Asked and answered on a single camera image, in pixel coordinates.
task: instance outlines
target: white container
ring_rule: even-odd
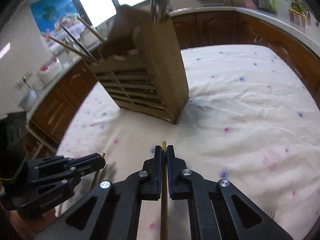
[[[38,93],[34,88],[31,88],[23,97],[19,103],[19,107],[22,107],[23,110],[29,112],[33,104],[38,99]]]
[[[300,26],[306,28],[306,18],[304,16],[299,15]]]
[[[62,70],[61,63],[56,57],[52,57],[51,61],[44,64],[37,76],[46,87],[51,80]]]
[[[300,25],[299,14],[294,13],[293,18],[294,18],[294,23]]]

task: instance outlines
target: colorful poster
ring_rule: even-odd
[[[49,36],[57,40],[67,36],[60,24],[67,27],[76,38],[85,30],[85,26],[76,17],[79,13],[72,0],[41,0],[30,5],[30,8],[49,47],[55,43]]]

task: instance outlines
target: kitchen counter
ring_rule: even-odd
[[[310,38],[311,31],[301,28],[300,26],[296,25],[295,23],[292,23],[285,18],[281,19],[280,16],[262,12],[259,10],[253,10],[248,8],[241,8],[241,7],[228,7],[228,6],[218,6],[218,7],[199,7],[199,8],[184,8],[184,9],[178,9],[170,12],[170,16],[178,16],[183,14],[190,14],[190,13],[198,13],[198,12],[210,12],[210,11],[237,11],[241,12],[253,17],[256,17],[258,19],[261,19],[263,21],[266,21],[267,23],[270,23],[281,30],[289,33],[299,41],[301,41],[303,44],[305,44],[309,49],[311,49],[316,55],[320,57],[320,39],[319,42],[317,41],[316,37],[313,35],[313,38]],[[96,43],[92,45],[89,48],[90,50],[95,49],[99,43]],[[32,106],[31,110],[27,113],[27,121],[29,122],[39,107],[39,105],[42,103],[44,98],[49,94],[49,92],[55,87],[55,85],[61,80],[61,78],[70,70],[74,65],[76,65],[81,58],[77,58],[72,64],[68,65],[67,67],[64,67],[62,71],[50,82],[50,84],[44,88],[42,91],[39,92],[39,98]]]
[[[88,51],[92,51],[95,49],[97,46],[100,45],[100,42],[96,42],[92,46],[88,48]],[[55,87],[55,85],[69,72],[70,69],[72,69],[79,61],[81,61],[82,58],[78,57],[76,58],[71,64],[66,65],[62,68],[62,70],[56,75],[52,81],[42,90],[38,90],[39,97],[36,100],[36,102],[33,104],[32,108],[30,111],[27,113],[27,122],[29,122],[33,116],[33,114],[36,112],[38,109],[39,105],[42,103],[42,101],[45,99],[45,97],[50,93],[50,91]]]
[[[256,17],[260,20],[263,20],[267,23],[270,23],[279,29],[289,33],[301,43],[306,45],[311,49],[315,54],[320,57],[320,30],[316,26],[309,26],[309,29],[304,29],[299,25],[290,22],[289,19],[281,17],[281,15],[275,15],[259,10],[248,9],[243,7],[229,7],[229,6],[217,6],[217,7],[199,7],[199,8],[184,8],[178,9],[170,12],[170,16],[178,16],[189,13],[198,13],[198,12],[210,12],[210,11],[237,11],[244,13],[253,17]]]

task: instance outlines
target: wrinkled sheet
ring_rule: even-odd
[[[97,83],[73,119],[58,154],[106,152],[103,179],[118,182],[153,157],[155,145],[205,179],[229,179],[294,239],[320,213],[320,112],[299,78],[270,49],[255,45],[181,51],[189,101],[178,123],[119,109]],[[93,174],[64,203],[88,192]],[[186,201],[168,202],[169,239],[190,239]],[[138,238],[158,240],[160,201],[143,202]]]

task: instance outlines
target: wooden cabinet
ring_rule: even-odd
[[[32,116],[31,123],[59,144],[96,82],[85,63],[78,62],[45,97]]]
[[[235,11],[185,14],[172,21],[180,49],[239,43]]]
[[[301,79],[320,107],[320,59],[290,34],[236,11],[172,17],[181,49],[220,44],[255,44],[273,50]]]
[[[239,43],[235,11],[196,13],[196,20],[202,46]]]
[[[238,13],[238,36],[240,44],[257,44],[259,37],[259,20],[248,15]]]
[[[270,48],[315,97],[320,86],[320,59],[297,39],[265,21],[242,13],[238,13],[238,19],[240,43]]]
[[[85,63],[80,61],[58,82],[57,87],[76,108],[79,108],[96,82],[95,76],[87,69]]]
[[[200,33],[195,14],[184,14],[172,18],[180,49],[200,47]]]
[[[59,143],[76,111],[77,108],[55,86],[32,116],[32,122]]]

